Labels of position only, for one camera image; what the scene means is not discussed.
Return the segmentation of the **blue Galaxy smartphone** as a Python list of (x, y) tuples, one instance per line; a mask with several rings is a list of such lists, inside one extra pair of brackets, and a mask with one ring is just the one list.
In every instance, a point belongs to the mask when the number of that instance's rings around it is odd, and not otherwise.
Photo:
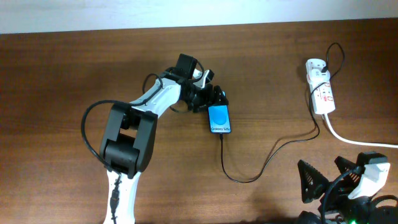
[(210, 132), (213, 134), (231, 133), (231, 123), (227, 105), (211, 106), (208, 108)]

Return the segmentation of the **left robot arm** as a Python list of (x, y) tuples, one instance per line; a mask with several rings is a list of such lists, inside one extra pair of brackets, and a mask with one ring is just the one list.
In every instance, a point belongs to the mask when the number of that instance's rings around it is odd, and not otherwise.
[(172, 105), (183, 100), (188, 110), (201, 112), (228, 105), (219, 86), (210, 82), (211, 70), (197, 70), (199, 61), (180, 54), (174, 67), (157, 76), (144, 94), (130, 103), (113, 103), (100, 146), (108, 164), (108, 207), (105, 223), (134, 223), (134, 202), (140, 175), (151, 160), (157, 122)]

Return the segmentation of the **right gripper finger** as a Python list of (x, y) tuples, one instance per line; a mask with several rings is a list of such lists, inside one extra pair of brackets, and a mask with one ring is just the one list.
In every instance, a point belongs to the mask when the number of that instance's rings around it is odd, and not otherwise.
[(319, 199), (330, 186), (329, 180), (304, 160), (297, 163), (300, 174), (302, 202), (310, 203)]
[(335, 159), (335, 164), (340, 171), (341, 174), (346, 171), (353, 170), (350, 174), (348, 174), (344, 180), (350, 184), (358, 184), (363, 173), (363, 167), (351, 162), (344, 157), (338, 156)]

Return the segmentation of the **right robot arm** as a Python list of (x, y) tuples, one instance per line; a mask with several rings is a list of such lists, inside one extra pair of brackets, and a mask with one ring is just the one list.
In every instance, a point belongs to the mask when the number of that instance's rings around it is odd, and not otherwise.
[(338, 156), (335, 164), (340, 175), (329, 181), (309, 163), (298, 161), (302, 202), (319, 199), (319, 214), (302, 211), (294, 223), (397, 223), (397, 205), (383, 205), (386, 200), (397, 201), (395, 195), (377, 196), (385, 186), (391, 164), (378, 152), (361, 152), (356, 162)]

